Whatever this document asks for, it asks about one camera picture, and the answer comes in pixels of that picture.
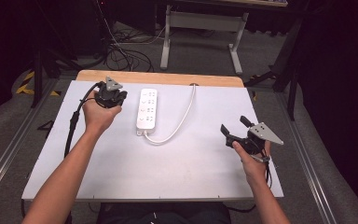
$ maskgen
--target power strip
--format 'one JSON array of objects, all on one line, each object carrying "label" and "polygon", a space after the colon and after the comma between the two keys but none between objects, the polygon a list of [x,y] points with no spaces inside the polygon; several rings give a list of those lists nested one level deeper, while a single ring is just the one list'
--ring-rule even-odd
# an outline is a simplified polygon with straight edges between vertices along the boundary
[{"label": "power strip", "polygon": [[157,96],[155,89],[142,89],[139,99],[136,134],[153,133],[156,129]]}]

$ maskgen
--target desk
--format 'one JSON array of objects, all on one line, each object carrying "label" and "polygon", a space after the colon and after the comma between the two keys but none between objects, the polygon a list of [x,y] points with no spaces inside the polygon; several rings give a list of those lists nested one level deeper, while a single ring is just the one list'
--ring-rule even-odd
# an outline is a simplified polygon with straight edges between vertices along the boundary
[{"label": "desk", "polygon": [[[240,158],[232,148],[225,146],[226,138],[220,133],[222,123],[233,134],[246,133],[240,123],[240,115],[257,123],[249,94],[241,88],[238,77],[81,71],[77,79],[82,81],[72,82],[68,89],[22,199],[32,200],[61,162],[69,119],[78,105],[78,99],[94,82],[104,80],[107,75],[123,84],[123,90],[129,94],[122,112],[94,149],[77,201],[228,201],[253,197]],[[142,88],[158,90],[157,128],[150,137],[162,139],[171,133],[170,130],[176,127],[186,111],[192,89],[187,84],[192,82],[205,86],[197,87],[185,122],[168,143],[155,146],[136,135],[136,113]],[[227,87],[230,82],[234,87]],[[84,131],[82,116],[72,145]],[[270,170],[272,192],[276,197],[282,197],[273,163]]]},{"label": "desk", "polygon": [[[219,4],[218,2],[223,2],[223,3],[244,4],[250,6],[261,6],[261,7],[287,6],[287,3],[270,2],[264,0],[224,0],[224,1],[193,1],[193,2],[202,2],[202,4],[209,4],[209,5],[213,5],[213,4],[216,5]],[[160,64],[161,69],[166,70],[168,68],[168,59],[170,55],[171,27],[182,27],[182,28],[237,32],[234,43],[229,44],[228,49],[231,55],[231,60],[234,65],[235,73],[237,75],[242,74],[242,68],[241,68],[240,60],[238,58],[237,49],[238,49],[238,45],[240,44],[242,33],[245,28],[246,20],[249,15],[247,12],[244,12],[242,17],[229,17],[229,16],[206,15],[206,14],[198,14],[198,13],[175,12],[175,11],[171,11],[171,8],[172,8],[171,5],[167,5],[166,19],[165,19],[165,37],[164,37],[164,45],[162,49],[161,64]]]}]

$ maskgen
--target wooden table edge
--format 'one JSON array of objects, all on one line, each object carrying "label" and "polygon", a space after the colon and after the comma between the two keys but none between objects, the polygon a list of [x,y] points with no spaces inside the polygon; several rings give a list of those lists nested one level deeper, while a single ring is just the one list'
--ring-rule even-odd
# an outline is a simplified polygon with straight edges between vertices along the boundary
[{"label": "wooden table edge", "polygon": [[121,72],[103,70],[82,70],[78,73],[77,81],[105,81],[110,76],[120,83],[145,83],[145,84],[171,84],[190,85],[197,83],[200,86],[215,87],[239,87],[243,88],[243,82],[239,77],[186,75],[170,73],[142,73],[142,72]]}]

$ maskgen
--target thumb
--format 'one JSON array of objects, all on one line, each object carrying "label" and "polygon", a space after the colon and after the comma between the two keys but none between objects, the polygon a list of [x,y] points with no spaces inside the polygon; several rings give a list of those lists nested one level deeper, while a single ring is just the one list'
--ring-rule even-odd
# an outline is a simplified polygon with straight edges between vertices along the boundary
[{"label": "thumb", "polygon": [[240,145],[240,143],[234,141],[232,143],[232,146],[234,147],[235,151],[238,153],[238,155],[241,157],[242,161],[247,162],[251,157],[249,154],[243,149],[243,147]]}]

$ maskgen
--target white table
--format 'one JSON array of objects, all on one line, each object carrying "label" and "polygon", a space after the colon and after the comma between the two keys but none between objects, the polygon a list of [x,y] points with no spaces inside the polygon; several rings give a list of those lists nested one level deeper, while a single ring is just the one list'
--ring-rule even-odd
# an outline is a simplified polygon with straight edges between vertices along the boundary
[{"label": "white table", "polygon": [[[32,200],[62,161],[69,119],[76,110],[79,99],[93,83],[71,83],[22,199]],[[159,140],[174,130],[185,113],[192,87],[173,84],[121,84],[124,85],[123,91],[129,93],[128,98],[122,112],[94,149],[76,197],[77,201],[230,201],[253,197],[239,156],[234,149],[225,146],[226,138],[220,133],[223,123],[232,134],[244,136],[247,130],[240,123],[241,115],[257,123],[245,88],[197,87],[193,106],[179,132],[168,143],[155,146],[144,137],[136,135],[135,120],[140,90],[158,90],[157,128],[150,137]],[[81,114],[72,145],[84,128]],[[270,163],[270,170],[272,192],[276,197],[282,197],[281,184],[273,162]]]}]

